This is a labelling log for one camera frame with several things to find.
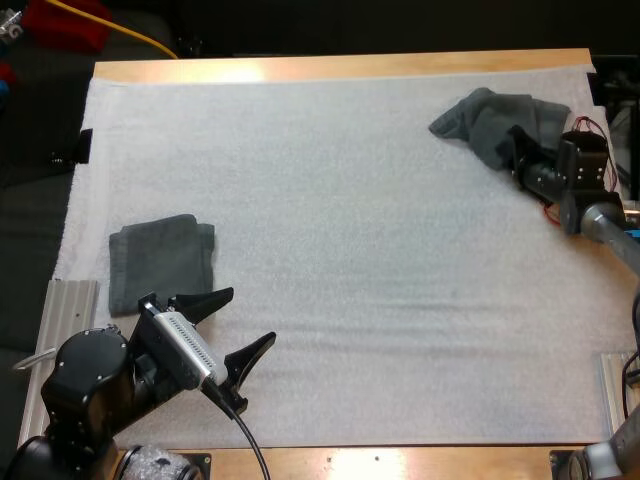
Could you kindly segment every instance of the red object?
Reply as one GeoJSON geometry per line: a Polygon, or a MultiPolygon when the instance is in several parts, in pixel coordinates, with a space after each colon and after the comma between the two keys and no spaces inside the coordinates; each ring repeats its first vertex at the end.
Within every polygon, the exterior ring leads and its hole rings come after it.
{"type": "Polygon", "coordinates": [[[0,63],[0,80],[4,80],[9,85],[18,81],[16,76],[11,71],[11,67],[8,63],[0,63]]]}
{"type": "MultiPolygon", "coordinates": [[[[64,3],[111,20],[111,12],[99,0],[69,0],[64,3]]],[[[22,26],[42,46],[82,53],[99,53],[109,36],[108,27],[67,12],[45,0],[29,2],[22,17],[22,26]]]]}

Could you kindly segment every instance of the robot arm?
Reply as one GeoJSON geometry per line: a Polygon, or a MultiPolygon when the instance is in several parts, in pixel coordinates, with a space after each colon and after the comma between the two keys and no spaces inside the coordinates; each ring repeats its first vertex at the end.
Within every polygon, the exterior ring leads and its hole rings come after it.
{"type": "Polygon", "coordinates": [[[179,295],[163,308],[150,294],[139,301],[130,340],[116,327],[67,340],[42,387],[50,418],[46,434],[20,447],[5,478],[106,479],[115,460],[113,436],[182,390],[202,390],[244,426],[239,414],[247,400],[238,391],[276,334],[219,358],[195,325],[232,298],[231,288],[179,295]]]}

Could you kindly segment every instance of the wooden table edge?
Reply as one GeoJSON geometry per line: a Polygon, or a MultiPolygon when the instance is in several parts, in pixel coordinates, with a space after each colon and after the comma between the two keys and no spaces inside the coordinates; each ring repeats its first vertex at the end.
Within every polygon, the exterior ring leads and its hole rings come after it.
{"type": "Polygon", "coordinates": [[[591,65],[588,49],[98,62],[94,77],[155,84],[243,83],[505,72],[574,65],[591,65]]]}

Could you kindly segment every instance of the red wire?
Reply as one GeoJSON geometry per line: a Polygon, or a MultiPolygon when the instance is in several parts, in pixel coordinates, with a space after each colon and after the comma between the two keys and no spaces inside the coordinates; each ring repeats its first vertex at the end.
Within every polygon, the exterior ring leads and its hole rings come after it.
{"type": "Polygon", "coordinates": [[[549,222],[553,225],[555,225],[556,227],[560,226],[560,222],[558,221],[557,218],[554,218],[553,215],[551,215],[551,213],[549,212],[549,208],[551,207],[551,205],[542,205],[542,211],[544,213],[544,216],[547,217],[547,220],[549,220],[549,222]]]}

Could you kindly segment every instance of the gray cloth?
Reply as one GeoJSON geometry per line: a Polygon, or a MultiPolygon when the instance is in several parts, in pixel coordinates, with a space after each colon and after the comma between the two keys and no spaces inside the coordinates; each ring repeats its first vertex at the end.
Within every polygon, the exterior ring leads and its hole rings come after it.
{"type": "Polygon", "coordinates": [[[177,293],[213,288],[214,227],[193,215],[177,215],[123,227],[109,237],[112,316],[135,313],[138,299],[156,292],[160,301],[177,293]]]}
{"type": "Polygon", "coordinates": [[[501,170],[511,168],[511,159],[496,151],[498,146],[513,141],[509,130],[519,126],[542,148],[556,150],[568,115],[566,105],[536,100],[531,95],[504,95],[478,88],[438,117],[429,130],[440,138],[469,142],[487,166],[501,170]]]}

